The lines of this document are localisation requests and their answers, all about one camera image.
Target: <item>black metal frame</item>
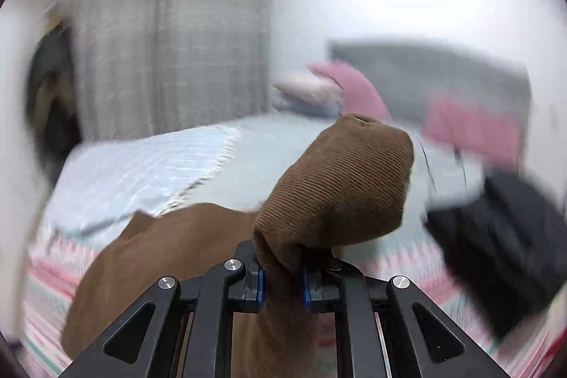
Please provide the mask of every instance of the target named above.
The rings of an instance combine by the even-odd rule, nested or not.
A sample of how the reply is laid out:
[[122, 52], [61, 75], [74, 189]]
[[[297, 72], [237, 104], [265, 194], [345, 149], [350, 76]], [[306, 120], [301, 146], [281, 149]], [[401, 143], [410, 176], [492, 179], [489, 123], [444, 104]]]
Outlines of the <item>black metal frame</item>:
[[[407, 278], [380, 281], [330, 251], [313, 256], [305, 258], [305, 304], [335, 313], [339, 377], [386, 378], [375, 313], [393, 378], [508, 376]], [[260, 312], [263, 299], [264, 273], [252, 243], [242, 242], [234, 259], [202, 277], [157, 281], [61, 377], [175, 377], [181, 362], [182, 377], [229, 378], [232, 315]]]

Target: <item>dark clothing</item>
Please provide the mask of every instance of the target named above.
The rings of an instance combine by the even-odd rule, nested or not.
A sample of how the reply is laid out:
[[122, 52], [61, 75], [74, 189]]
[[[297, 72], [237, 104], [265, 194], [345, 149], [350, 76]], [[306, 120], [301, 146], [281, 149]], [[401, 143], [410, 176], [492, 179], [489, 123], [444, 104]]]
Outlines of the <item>dark clothing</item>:
[[567, 225], [515, 173], [492, 174], [469, 205], [430, 211], [426, 228], [499, 336], [545, 309], [567, 280]]
[[29, 69], [26, 116], [44, 170], [55, 183], [81, 141], [75, 103], [71, 32], [63, 22], [46, 33]]

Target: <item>gray headboard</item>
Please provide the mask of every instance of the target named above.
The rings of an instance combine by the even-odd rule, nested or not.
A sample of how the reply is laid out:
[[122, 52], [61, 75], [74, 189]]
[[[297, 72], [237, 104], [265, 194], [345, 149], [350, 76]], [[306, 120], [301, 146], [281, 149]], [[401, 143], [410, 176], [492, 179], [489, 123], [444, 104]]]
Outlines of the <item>gray headboard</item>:
[[431, 96], [442, 93], [509, 115], [527, 129], [531, 88], [525, 69], [419, 42], [333, 42], [330, 55], [372, 82], [394, 120], [421, 125]]

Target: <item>pink pillow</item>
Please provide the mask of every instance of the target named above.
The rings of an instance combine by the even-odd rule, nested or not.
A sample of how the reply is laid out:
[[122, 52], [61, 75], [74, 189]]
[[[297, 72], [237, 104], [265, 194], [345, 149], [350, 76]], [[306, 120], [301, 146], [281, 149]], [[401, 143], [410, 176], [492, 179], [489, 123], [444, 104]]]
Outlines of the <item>pink pillow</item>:
[[441, 143], [482, 155], [490, 164], [514, 166], [520, 152], [517, 123], [446, 97], [433, 100], [423, 134]]
[[328, 62], [308, 66], [319, 76], [333, 79], [342, 88], [342, 112], [389, 118], [389, 111], [372, 83], [358, 69], [344, 62]]

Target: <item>striped blanket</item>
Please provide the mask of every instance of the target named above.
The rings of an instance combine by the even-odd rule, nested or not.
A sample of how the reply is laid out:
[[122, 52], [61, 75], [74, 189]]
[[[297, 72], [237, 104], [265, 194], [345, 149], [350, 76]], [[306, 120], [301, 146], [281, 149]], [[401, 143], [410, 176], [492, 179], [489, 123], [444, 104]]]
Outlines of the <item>striped blanket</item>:
[[[24, 366], [32, 378], [58, 376], [71, 362], [59, 337], [81, 277], [96, 250], [42, 229], [30, 250], [24, 294]], [[558, 335], [547, 314], [518, 326], [503, 342], [496, 342], [469, 301], [465, 290], [447, 272], [442, 254], [429, 239], [398, 252], [371, 258], [359, 265], [368, 275], [389, 279], [405, 274], [502, 366], [512, 378], [538, 376], [551, 360]], [[319, 360], [314, 378], [336, 376], [333, 316], [320, 319]]]

